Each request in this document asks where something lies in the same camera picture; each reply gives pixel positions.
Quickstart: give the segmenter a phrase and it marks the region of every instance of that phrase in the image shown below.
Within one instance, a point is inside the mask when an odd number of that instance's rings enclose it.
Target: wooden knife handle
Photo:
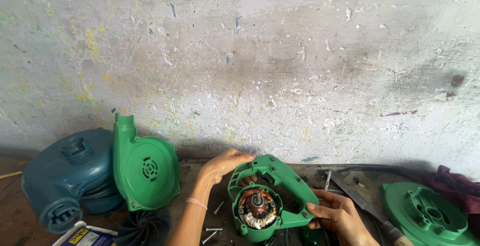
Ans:
[[[380,230],[393,242],[395,246],[415,246],[400,230],[389,221],[380,226]]]

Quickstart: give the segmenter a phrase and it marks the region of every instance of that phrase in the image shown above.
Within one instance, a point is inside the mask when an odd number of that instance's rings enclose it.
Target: white wall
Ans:
[[[115,109],[190,157],[234,146],[289,163],[444,164],[478,180],[479,7],[0,0],[0,146],[111,128]]]

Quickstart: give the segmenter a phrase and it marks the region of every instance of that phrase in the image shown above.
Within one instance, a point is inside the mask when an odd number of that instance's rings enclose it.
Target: blue blower housing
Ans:
[[[23,171],[21,188],[38,220],[54,234],[82,218],[111,210],[123,201],[113,179],[113,132],[77,132],[47,147]]]

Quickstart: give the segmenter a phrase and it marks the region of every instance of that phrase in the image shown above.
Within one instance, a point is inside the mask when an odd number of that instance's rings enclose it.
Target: forearm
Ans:
[[[208,196],[210,195],[213,184],[213,177],[201,170],[189,197],[195,198],[204,205],[207,205]],[[194,203],[185,203],[185,208],[171,233],[168,246],[198,245],[205,214],[205,208],[202,206]]]

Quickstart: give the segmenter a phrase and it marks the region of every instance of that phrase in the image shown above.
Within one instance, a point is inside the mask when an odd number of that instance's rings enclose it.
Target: screw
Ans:
[[[203,245],[205,245],[205,242],[207,242],[210,238],[212,238],[218,231],[215,231],[213,232],[210,236],[208,236],[207,238],[205,238],[205,240],[203,240],[201,243]]]
[[[217,214],[217,211],[220,209],[220,207],[223,205],[225,201],[222,201],[222,203],[220,203],[220,206],[218,206],[215,211],[213,212],[213,215],[216,215]]]
[[[220,230],[223,230],[223,228],[208,228],[208,227],[205,227],[205,232],[208,232],[208,231],[220,231]]]

